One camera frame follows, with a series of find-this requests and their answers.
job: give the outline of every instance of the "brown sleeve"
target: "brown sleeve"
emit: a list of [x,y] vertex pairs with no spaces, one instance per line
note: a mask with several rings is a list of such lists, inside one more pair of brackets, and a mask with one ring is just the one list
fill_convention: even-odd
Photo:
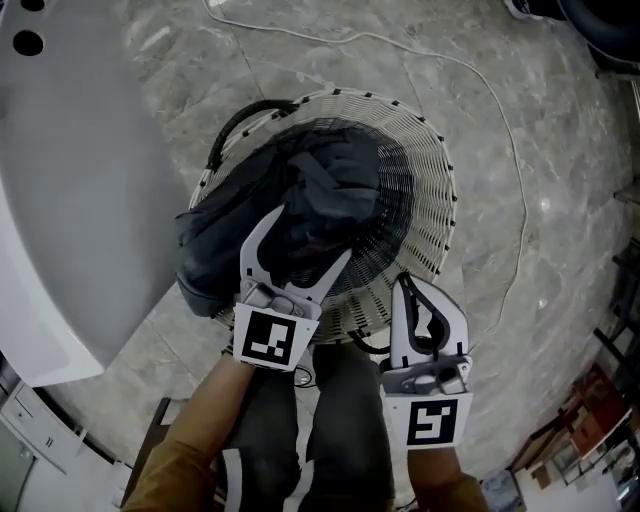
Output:
[[429,512],[489,512],[480,485],[468,475],[437,488],[415,488],[420,510]]
[[209,510],[215,491],[208,457],[177,441],[156,446],[124,507],[125,512]]

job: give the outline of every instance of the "leg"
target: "leg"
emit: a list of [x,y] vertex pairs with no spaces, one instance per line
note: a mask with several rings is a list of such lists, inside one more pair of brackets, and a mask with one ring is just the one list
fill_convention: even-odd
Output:
[[320,399],[307,447],[314,461],[309,496],[394,496],[379,371],[353,343],[319,345],[313,353]]
[[293,373],[256,370],[225,446],[240,452],[241,510],[282,510],[298,482],[297,437]]

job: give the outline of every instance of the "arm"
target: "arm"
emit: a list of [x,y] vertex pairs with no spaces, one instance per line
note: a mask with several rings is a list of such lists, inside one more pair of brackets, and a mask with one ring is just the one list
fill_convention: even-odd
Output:
[[210,466],[231,433],[254,371],[222,355],[151,452],[125,511],[211,508],[215,479]]
[[478,482],[462,472],[453,448],[411,450],[407,464],[420,510],[489,510]]
[[167,433],[205,454],[211,461],[231,433],[255,366],[222,358],[180,412]]

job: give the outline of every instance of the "white cable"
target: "white cable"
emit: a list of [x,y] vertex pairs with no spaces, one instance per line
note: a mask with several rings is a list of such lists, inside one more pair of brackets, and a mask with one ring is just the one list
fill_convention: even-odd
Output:
[[285,28],[262,27],[260,25],[250,25],[248,23],[240,23],[239,21],[231,21],[231,20],[227,20],[227,19],[224,19],[224,18],[219,18],[218,16],[213,14],[213,12],[211,11],[211,7],[210,7],[210,5],[208,3],[208,0],[202,0],[202,3],[204,4],[205,9],[207,10],[207,14],[209,14],[209,16],[212,19],[216,20],[219,23],[224,23],[225,25],[232,25],[234,27],[246,28],[246,29],[250,29],[250,30],[259,30],[259,31],[262,31],[262,32],[280,32],[282,34],[289,34],[290,36],[299,37],[301,39],[308,39],[309,41],[316,41],[318,43],[333,44],[333,45],[347,44],[347,43],[350,43],[352,41],[355,41],[356,39],[360,39],[361,37],[371,37],[372,39],[377,39],[378,41],[384,41],[385,43],[389,43],[390,45],[395,46],[396,48],[400,48],[401,50],[404,50],[404,51],[409,52],[409,53],[413,53],[415,55],[420,55],[421,57],[434,57],[436,59],[442,59],[442,60],[448,60],[450,62],[455,62],[456,64],[460,64],[461,66],[464,66],[468,70],[472,71],[473,73],[475,73],[480,78],[480,80],[482,80],[482,82],[487,87],[487,89],[489,89],[489,92],[493,96],[493,99],[496,101],[496,105],[498,105],[498,110],[500,110],[500,115],[502,116],[502,120],[504,121],[504,125],[506,126],[507,132],[509,133],[509,138],[511,139],[511,147],[513,149],[513,158],[514,158],[514,161],[516,163],[516,171],[518,172],[518,181],[520,183],[520,193],[522,194],[522,205],[524,207],[524,217],[522,219],[522,229],[520,231],[520,245],[518,247],[518,257],[516,259],[516,269],[515,269],[515,272],[513,274],[513,277],[511,278],[511,281],[509,282],[509,286],[507,287],[507,290],[506,290],[506,292],[504,294],[504,297],[502,298],[502,304],[500,305],[500,313],[498,314],[498,319],[495,321],[495,323],[493,325],[491,325],[487,329],[485,329],[485,331],[482,333],[480,338],[478,338],[478,340],[473,345],[473,347],[471,347],[471,351],[473,351],[473,349],[475,347],[477,347],[478,344],[488,334],[495,333],[496,330],[498,329],[498,327],[500,327],[500,324],[502,323],[502,316],[504,314],[504,306],[505,306],[505,303],[507,301],[507,297],[509,296],[509,293],[511,292],[511,289],[513,288],[513,285],[515,284],[516,279],[518,278],[518,275],[520,273],[520,260],[522,259],[522,251],[523,251],[523,248],[524,248],[524,235],[525,235],[525,231],[526,231],[526,228],[527,228],[527,220],[529,219],[529,209],[527,207],[527,200],[526,200],[525,194],[524,194],[524,181],[523,181],[523,178],[522,178],[522,170],[520,169],[520,161],[519,161],[519,158],[518,158],[518,150],[516,148],[516,140],[515,140],[515,138],[513,136],[513,132],[511,131],[511,126],[509,126],[509,121],[507,121],[507,116],[504,113],[504,109],[502,108],[502,104],[500,103],[500,100],[498,99],[498,95],[493,90],[493,87],[491,87],[491,85],[489,84],[488,80],[484,77],[484,75],[482,73],[480,73],[480,71],[478,71],[476,68],[474,68],[471,64],[468,64],[467,62],[464,62],[462,60],[456,59],[455,57],[449,57],[448,55],[442,55],[440,53],[422,52],[420,50],[416,50],[414,48],[406,46],[406,45],[404,45],[402,43],[398,43],[397,41],[389,39],[388,37],[384,37],[384,36],[381,36],[381,35],[378,35],[378,34],[374,34],[372,32],[359,32],[359,33],[357,33],[355,35],[346,37],[344,39],[324,39],[323,37],[317,37],[317,36],[310,36],[310,35],[307,35],[307,34],[301,34],[299,32],[294,32],[292,30],[287,30]]

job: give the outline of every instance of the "drawer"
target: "drawer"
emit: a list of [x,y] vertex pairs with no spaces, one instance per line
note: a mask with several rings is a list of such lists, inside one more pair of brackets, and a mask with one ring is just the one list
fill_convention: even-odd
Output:
[[28,386],[2,407],[6,420],[39,456],[66,472],[82,440],[62,423]]

